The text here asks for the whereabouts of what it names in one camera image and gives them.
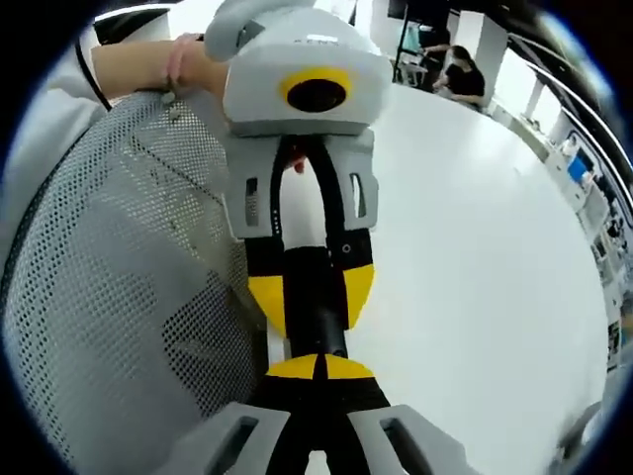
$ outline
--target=yellow circle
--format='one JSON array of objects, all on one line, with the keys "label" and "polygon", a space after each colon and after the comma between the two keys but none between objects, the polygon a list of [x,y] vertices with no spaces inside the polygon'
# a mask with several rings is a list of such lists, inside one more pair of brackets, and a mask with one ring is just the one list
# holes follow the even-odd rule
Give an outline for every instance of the yellow circle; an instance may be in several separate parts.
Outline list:
[{"label": "yellow circle", "polygon": [[345,90],[346,97],[349,97],[352,92],[352,81],[349,78],[349,73],[337,67],[310,67],[290,74],[279,84],[279,91],[284,100],[288,102],[288,94],[293,87],[312,79],[322,79],[338,84]]}]

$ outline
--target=person with dark hair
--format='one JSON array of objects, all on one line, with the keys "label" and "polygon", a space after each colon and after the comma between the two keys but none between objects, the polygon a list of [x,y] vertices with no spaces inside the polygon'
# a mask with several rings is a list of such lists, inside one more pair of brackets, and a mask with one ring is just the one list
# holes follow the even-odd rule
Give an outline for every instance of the person with dark hair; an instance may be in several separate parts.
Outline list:
[{"label": "person with dark hair", "polygon": [[486,94],[484,75],[464,47],[451,47],[449,54],[452,56],[452,63],[433,84],[433,89],[447,99],[480,111]]}]

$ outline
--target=white table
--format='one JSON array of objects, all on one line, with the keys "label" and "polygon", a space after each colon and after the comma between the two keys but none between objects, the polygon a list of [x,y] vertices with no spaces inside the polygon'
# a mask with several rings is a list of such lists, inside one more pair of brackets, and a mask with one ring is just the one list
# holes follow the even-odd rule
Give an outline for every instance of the white table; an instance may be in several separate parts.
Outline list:
[{"label": "white table", "polygon": [[[543,473],[605,380],[583,230],[545,166],[490,118],[393,86],[375,132],[376,279],[350,355],[482,474]],[[289,246],[324,242],[310,171],[284,176],[282,216]]]}]

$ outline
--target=person's arm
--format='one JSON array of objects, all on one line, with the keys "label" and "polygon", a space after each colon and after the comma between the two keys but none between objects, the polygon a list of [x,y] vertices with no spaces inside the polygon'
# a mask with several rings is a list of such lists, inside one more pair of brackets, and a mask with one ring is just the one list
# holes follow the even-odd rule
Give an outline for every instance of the person's arm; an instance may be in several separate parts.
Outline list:
[{"label": "person's arm", "polygon": [[451,96],[453,101],[466,102],[468,104],[474,104],[476,106],[484,105],[484,97],[475,95],[453,94]]},{"label": "person's arm", "polygon": [[444,73],[439,77],[437,81],[433,83],[433,89],[437,90],[437,89],[441,89],[442,87],[448,86],[449,82],[450,82],[449,77]]},{"label": "person's arm", "polygon": [[448,51],[450,48],[451,48],[450,45],[435,45],[434,47],[425,47],[423,50],[425,53],[443,52],[443,51]]},{"label": "person's arm", "polygon": [[[166,65],[173,47],[174,42],[147,42],[92,48],[95,75],[103,94],[112,99],[139,89],[165,89]],[[180,85],[203,87],[223,98],[228,65],[209,59],[202,42],[187,46],[180,71]]]}]

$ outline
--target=black strap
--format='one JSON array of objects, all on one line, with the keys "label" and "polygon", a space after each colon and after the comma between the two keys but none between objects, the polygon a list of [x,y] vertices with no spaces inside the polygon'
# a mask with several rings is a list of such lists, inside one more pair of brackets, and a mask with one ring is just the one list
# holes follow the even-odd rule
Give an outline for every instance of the black strap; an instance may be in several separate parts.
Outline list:
[{"label": "black strap", "polygon": [[86,64],[86,58],[83,56],[83,51],[81,50],[80,42],[77,42],[75,44],[75,52],[77,54],[77,61],[79,61],[79,67],[81,68],[81,72],[83,72],[83,75],[88,81],[88,84],[90,84],[90,87],[92,87],[92,90],[94,91],[99,101],[101,101],[101,103],[103,104],[103,107],[105,107],[106,110],[110,111],[112,109],[112,106],[110,105],[110,102],[108,101],[108,99],[106,99],[106,96],[103,95],[103,92],[101,92],[101,89],[99,88],[97,81],[92,75],[92,72],[90,71],[90,68],[88,67],[88,64]]}]

